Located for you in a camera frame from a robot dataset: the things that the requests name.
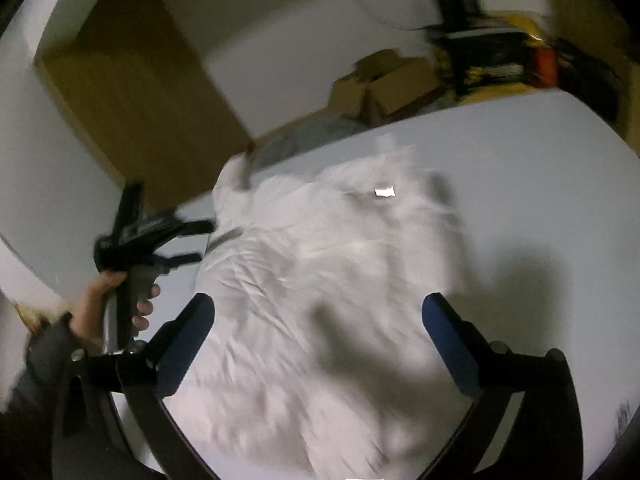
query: person's arm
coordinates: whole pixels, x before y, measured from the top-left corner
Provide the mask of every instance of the person's arm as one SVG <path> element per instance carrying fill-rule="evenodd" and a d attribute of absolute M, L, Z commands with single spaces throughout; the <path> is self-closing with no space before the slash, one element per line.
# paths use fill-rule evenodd
<path fill-rule="evenodd" d="M 65 314 L 46 329 L 33 346 L 24 372 L 12 391 L 0 418 L 1 445 L 11 454 L 11 464 L 22 478 L 50 478 L 51 436 L 60 381 L 71 352 L 85 348 L 97 354 L 102 348 L 103 296 L 125 279 L 123 272 L 103 272 L 96 276 L 76 303 L 74 315 Z M 159 294 L 154 285 L 151 297 Z M 151 314 L 149 301 L 138 303 L 140 314 Z M 148 321 L 135 316 L 140 330 Z"/>

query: white table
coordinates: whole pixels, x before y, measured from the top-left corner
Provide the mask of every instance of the white table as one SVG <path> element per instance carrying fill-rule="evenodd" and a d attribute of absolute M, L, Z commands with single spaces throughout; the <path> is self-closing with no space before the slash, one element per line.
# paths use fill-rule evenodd
<path fill-rule="evenodd" d="M 387 133 L 442 173 L 460 212 L 475 290 L 463 315 L 514 351 L 556 347 L 567 356 L 588 476 L 613 446 L 620 404 L 634 411 L 640 401 L 640 162 L 586 106 L 546 91 L 383 126 L 286 160 L 254 182 L 371 155 Z M 207 196 L 184 212 L 198 218 L 210 208 Z M 172 243 L 175 251 L 204 244 Z M 148 336 L 187 303 L 195 271 L 161 278 Z M 300 478 L 214 454 L 206 460 L 225 480 Z"/>

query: dark sleeve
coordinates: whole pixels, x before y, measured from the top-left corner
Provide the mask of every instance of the dark sleeve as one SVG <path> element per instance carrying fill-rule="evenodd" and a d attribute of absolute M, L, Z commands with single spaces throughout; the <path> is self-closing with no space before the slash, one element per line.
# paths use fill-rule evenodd
<path fill-rule="evenodd" d="M 24 372 L 12 391 L 0 431 L 10 447 L 11 463 L 30 478 L 51 476 L 51 436 L 60 381 L 79 343 L 69 329 L 71 314 L 49 327 L 31 349 Z"/>

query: human hand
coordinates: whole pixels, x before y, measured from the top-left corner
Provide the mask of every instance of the human hand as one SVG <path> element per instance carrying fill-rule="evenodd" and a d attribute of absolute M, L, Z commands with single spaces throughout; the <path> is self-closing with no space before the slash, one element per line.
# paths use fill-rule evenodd
<path fill-rule="evenodd" d="M 110 290 L 120 285 L 126 277 L 126 272 L 108 270 L 101 272 L 91 280 L 74 305 L 74 316 L 69 322 L 69 328 L 91 355 L 99 354 L 102 351 L 103 298 Z M 155 298 L 158 294 L 160 294 L 160 287 L 152 286 L 149 298 Z M 139 301 L 136 306 L 140 314 L 134 316 L 131 322 L 137 329 L 146 330 L 149 328 L 149 322 L 143 316 L 151 314 L 154 306 L 148 300 Z"/>

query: box flap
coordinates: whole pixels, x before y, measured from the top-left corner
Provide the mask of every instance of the box flap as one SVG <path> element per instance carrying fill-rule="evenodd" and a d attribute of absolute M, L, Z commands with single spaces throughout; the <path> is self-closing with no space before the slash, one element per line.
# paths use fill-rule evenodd
<path fill-rule="evenodd" d="M 332 113 L 356 119 L 362 110 L 367 86 L 348 76 L 334 82 L 326 109 Z"/>
<path fill-rule="evenodd" d="M 362 82 L 368 83 L 402 65 L 402 58 L 392 48 L 379 50 L 356 62 L 356 74 Z"/>
<path fill-rule="evenodd" d="M 382 113 L 390 115 L 440 86 L 431 64 L 415 58 L 367 85 Z"/>

